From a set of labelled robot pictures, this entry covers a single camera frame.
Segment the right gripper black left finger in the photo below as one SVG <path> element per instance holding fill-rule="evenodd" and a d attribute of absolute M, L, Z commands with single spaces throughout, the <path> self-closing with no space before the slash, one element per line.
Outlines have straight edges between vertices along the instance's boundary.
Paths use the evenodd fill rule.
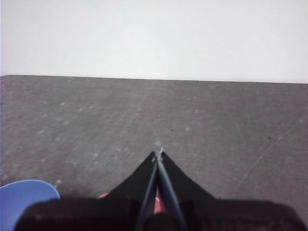
<path fill-rule="evenodd" d="M 127 179 L 105 196 L 105 199 L 125 201 L 130 230 L 142 231 L 146 219 L 154 214 L 156 184 L 157 159 L 155 152 L 151 152 Z"/>

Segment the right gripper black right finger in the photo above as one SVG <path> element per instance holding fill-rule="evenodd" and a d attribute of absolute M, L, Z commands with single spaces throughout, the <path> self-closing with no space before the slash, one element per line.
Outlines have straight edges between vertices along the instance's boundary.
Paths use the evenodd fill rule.
<path fill-rule="evenodd" d="M 158 158 L 158 182 L 165 210 L 180 230 L 199 231 L 202 222 L 197 207 L 216 198 L 190 179 L 165 152 Z"/>

